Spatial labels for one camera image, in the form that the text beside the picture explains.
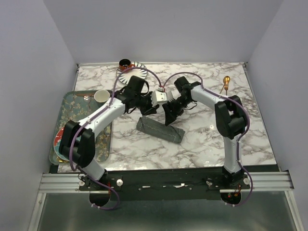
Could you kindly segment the grey cloth napkin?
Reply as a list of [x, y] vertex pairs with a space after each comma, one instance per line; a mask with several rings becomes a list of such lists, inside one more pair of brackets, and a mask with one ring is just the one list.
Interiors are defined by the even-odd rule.
[[175, 144], [180, 144], [185, 135], [185, 131], [181, 128], [165, 126], [146, 116], [139, 118], [136, 130]]

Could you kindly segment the gold spoon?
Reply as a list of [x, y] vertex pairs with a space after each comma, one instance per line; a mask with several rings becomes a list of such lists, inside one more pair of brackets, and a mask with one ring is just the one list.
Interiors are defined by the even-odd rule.
[[231, 80], [231, 78], [230, 78], [229, 76], [225, 76], [225, 77], [223, 78], [223, 87], [222, 87], [220, 93], [222, 93], [223, 90], [225, 90], [225, 92], [226, 92], [226, 94], [227, 94], [227, 92], [228, 92], [228, 90], [229, 90], [229, 82], [230, 82], [230, 80]]

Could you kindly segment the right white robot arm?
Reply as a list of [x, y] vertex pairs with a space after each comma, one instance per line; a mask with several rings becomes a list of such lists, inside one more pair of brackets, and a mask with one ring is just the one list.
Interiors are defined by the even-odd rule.
[[221, 182], [228, 189], [239, 183], [244, 174], [240, 140], [250, 126], [249, 116], [238, 96], [220, 96], [205, 89], [200, 82], [190, 83], [186, 77], [174, 82], [180, 96], [163, 104], [165, 125], [173, 123], [190, 103], [202, 103], [215, 111], [216, 127], [224, 139], [225, 160]]

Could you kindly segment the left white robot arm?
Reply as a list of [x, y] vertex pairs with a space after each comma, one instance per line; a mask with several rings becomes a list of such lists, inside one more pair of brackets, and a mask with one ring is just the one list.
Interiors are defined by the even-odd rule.
[[155, 114], [159, 107], [156, 92], [142, 92], [148, 85], [142, 78], [131, 77], [127, 86], [114, 90], [99, 109], [84, 119], [68, 121], [63, 130], [59, 153], [65, 156], [71, 168], [78, 167], [91, 177], [90, 184], [102, 190], [107, 183], [105, 169], [96, 161], [96, 137], [107, 125], [125, 113], [139, 109], [142, 115]]

